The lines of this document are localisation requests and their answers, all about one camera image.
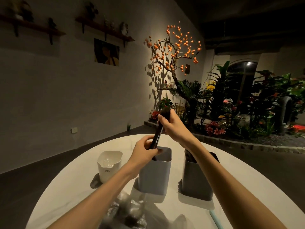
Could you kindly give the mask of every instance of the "window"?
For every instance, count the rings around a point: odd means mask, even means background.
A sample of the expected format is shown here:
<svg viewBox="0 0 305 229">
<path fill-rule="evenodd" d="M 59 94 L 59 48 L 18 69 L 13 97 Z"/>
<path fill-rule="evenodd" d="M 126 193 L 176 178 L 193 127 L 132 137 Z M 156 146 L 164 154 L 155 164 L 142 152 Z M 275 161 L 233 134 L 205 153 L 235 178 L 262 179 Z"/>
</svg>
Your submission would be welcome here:
<svg viewBox="0 0 305 229">
<path fill-rule="evenodd" d="M 231 91 L 229 93 L 230 98 L 235 104 L 237 101 L 244 101 L 250 96 L 250 90 L 253 84 L 254 75 L 257 67 L 257 62 L 242 61 L 232 64 L 228 67 L 227 72 L 231 75 L 236 76 L 236 82 L 232 82 L 230 86 L 236 91 Z"/>
</svg>

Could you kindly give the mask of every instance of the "electrical socket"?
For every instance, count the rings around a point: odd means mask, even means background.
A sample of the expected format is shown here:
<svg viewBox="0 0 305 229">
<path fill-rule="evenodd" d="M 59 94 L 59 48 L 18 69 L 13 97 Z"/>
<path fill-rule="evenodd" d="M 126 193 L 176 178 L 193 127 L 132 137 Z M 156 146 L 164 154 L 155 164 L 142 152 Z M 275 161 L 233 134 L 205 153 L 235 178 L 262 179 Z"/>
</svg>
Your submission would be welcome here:
<svg viewBox="0 0 305 229">
<path fill-rule="evenodd" d="M 78 132 L 77 127 L 71 128 L 71 133 L 77 133 L 77 132 Z"/>
</svg>

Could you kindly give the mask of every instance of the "dark ceiling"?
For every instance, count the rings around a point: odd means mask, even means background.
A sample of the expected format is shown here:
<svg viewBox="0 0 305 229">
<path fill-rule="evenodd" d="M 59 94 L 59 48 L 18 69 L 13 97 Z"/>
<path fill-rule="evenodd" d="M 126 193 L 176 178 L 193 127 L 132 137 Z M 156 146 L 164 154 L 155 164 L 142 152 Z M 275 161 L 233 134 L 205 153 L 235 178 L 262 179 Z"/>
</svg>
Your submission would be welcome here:
<svg viewBox="0 0 305 229">
<path fill-rule="evenodd" d="M 305 43 L 305 0 L 175 1 L 216 54 L 277 52 Z"/>
</svg>

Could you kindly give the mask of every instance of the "black handheld object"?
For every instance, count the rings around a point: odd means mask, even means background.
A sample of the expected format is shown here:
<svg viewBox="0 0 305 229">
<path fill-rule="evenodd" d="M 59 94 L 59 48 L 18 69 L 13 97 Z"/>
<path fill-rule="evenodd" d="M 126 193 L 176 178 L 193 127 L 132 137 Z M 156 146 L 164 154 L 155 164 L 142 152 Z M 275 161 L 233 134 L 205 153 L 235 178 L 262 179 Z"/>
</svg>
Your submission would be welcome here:
<svg viewBox="0 0 305 229">
<path fill-rule="evenodd" d="M 162 115 L 163 117 L 165 117 L 168 121 L 170 120 L 170 108 L 169 107 L 164 107 L 161 112 L 160 112 L 160 115 Z M 149 149 L 155 149 L 157 148 L 158 146 L 158 142 L 159 142 L 159 139 L 160 139 L 160 136 L 162 134 L 162 130 L 163 130 L 163 125 L 161 124 L 161 122 L 159 121 L 159 125 L 157 127 L 157 130 L 156 130 L 156 133 L 155 133 L 155 136 L 152 140 L 152 143 L 149 147 Z"/>
</svg>

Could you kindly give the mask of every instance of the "wall shelf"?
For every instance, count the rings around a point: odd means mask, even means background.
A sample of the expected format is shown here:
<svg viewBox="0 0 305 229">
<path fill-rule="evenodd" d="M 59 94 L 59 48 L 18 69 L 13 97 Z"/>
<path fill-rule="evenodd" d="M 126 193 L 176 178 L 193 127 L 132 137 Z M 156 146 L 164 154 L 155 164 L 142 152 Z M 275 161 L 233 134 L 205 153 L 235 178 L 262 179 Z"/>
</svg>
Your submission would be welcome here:
<svg viewBox="0 0 305 229">
<path fill-rule="evenodd" d="M 122 33 L 120 32 L 117 32 L 107 26 L 104 26 L 102 24 L 98 24 L 90 19 L 87 19 L 85 17 L 82 17 L 82 16 L 79 16 L 75 19 L 75 21 L 81 23 L 82 25 L 82 29 L 83 29 L 83 34 L 85 33 L 85 25 L 87 26 L 90 26 L 91 28 L 94 28 L 96 30 L 100 30 L 102 32 L 105 33 L 105 41 L 107 41 L 107 34 L 109 35 L 112 35 L 116 38 L 119 38 L 119 39 L 122 39 L 123 40 L 123 45 L 125 47 L 125 42 L 134 42 L 135 40 L 130 37 L 130 36 L 126 36 L 126 35 L 123 35 Z"/>
<path fill-rule="evenodd" d="M 19 33 L 18 33 L 19 26 L 23 26 L 23 27 L 30 28 L 30 29 L 33 29 L 36 31 L 47 33 L 49 35 L 51 45 L 53 45 L 53 35 L 58 36 L 58 37 L 66 35 L 66 33 L 64 33 L 64 32 L 51 29 L 47 26 L 40 26 L 35 23 L 30 23 L 30 22 L 19 20 L 16 18 L 11 18 L 11 17 L 2 15 L 2 14 L 0 14 L 0 20 L 13 24 L 16 37 L 19 36 Z"/>
</svg>

